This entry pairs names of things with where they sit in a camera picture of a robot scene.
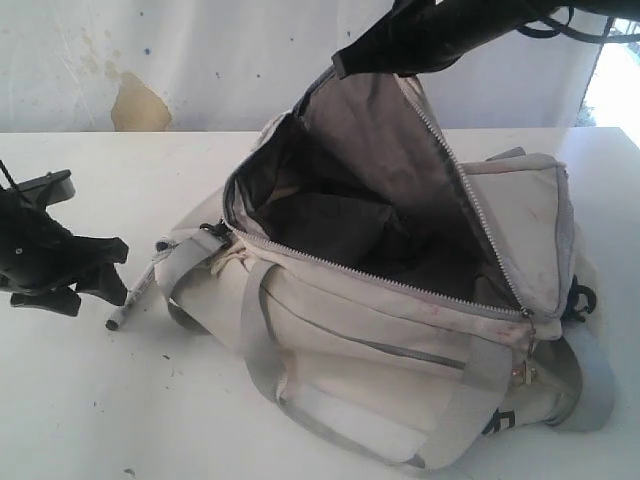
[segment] table surface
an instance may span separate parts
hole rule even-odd
[[[17,180],[69,168],[76,197],[50,209],[76,234],[120,236],[131,284],[155,240],[220,186],[256,133],[1,134]],[[568,164],[576,219],[600,271],[598,337],[617,375],[611,421],[577,434],[543,425],[479,439],[434,479],[638,478],[640,151],[618,129],[448,131],[461,161],[515,146]],[[109,305],[78,318],[0,305],[0,478],[395,479],[309,434],[266,402],[243,362],[175,325],[156,295],[118,333]]]

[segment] black object inside bag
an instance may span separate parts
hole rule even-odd
[[[333,263],[516,308],[447,158],[395,77],[329,74],[236,172],[227,218]]]

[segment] wall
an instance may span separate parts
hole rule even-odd
[[[259,129],[391,3],[2,2],[0,131]],[[510,34],[424,81],[444,127],[571,125],[596,52]]]

